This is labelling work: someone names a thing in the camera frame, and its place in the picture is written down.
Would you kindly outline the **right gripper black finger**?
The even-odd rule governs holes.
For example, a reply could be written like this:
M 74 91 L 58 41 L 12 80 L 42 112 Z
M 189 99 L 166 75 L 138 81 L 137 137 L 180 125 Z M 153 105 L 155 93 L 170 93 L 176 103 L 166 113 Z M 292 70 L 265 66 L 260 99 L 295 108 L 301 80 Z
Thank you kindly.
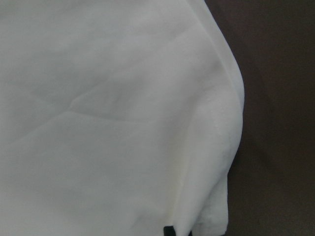
M 173 226 L 165 226 L 163 228 L 163 235 L 164 236 L 175 236 L 175 229 Z

